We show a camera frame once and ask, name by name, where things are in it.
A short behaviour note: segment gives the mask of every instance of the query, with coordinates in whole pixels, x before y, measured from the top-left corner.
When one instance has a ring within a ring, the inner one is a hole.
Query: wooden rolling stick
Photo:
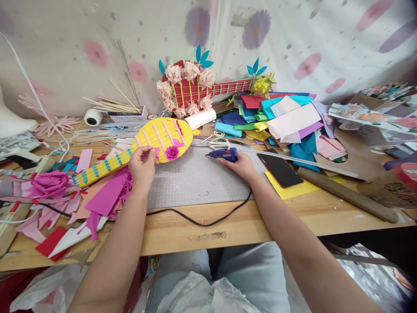
[[[383,221],[393,224],[398,222],[398,215],[392,209],[383,206],[382,204],[379,204],[378,202],[375,202],[372,199],[365,197],[331,179],[328,179],[319,173],[300,167],[297,174],[314,185],[317,185],[335,196],[356,205],[358,208],[378,217]]]

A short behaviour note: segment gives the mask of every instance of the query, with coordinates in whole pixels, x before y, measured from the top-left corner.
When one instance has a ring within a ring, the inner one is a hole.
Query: light blue jeans
[[[190,271],[213,281],[207,250],[162,255],[148,312],[155,313],[163,297]],[[224,248],[215,280],[222,277],[262,312],[290,312],[281,250],[275,242]]]

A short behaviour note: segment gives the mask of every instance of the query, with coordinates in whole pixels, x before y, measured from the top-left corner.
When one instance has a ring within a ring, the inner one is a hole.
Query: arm
[[[380,312],[320,240],[254,169],[244,153],[222,163],[247,180],[271,236],[312,312]]]
[[[138,148],[130,159],[132,191],[82,280],[69,313],[123,312],[140,257],[155,162],[152,147]]]

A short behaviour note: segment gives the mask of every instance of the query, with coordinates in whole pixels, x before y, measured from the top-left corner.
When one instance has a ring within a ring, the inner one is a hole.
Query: plastic bag
[[[34,313],[65,313],[86,274],[79,264],[51,266],[36,276],[11,304],[10,312],[32,309]]]

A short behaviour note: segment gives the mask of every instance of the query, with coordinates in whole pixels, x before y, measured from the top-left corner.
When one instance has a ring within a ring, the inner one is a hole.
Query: yellow toy guitar
[[[157,150],[159,163],[178,159],[187,151],[192,142],[192,130],[187,122],[168,117],[159,117],[146,123],[131,147],[104,162],[74,176],[74,184],[87,187],[104,176],[127,165],[138,147],[152,146]]]

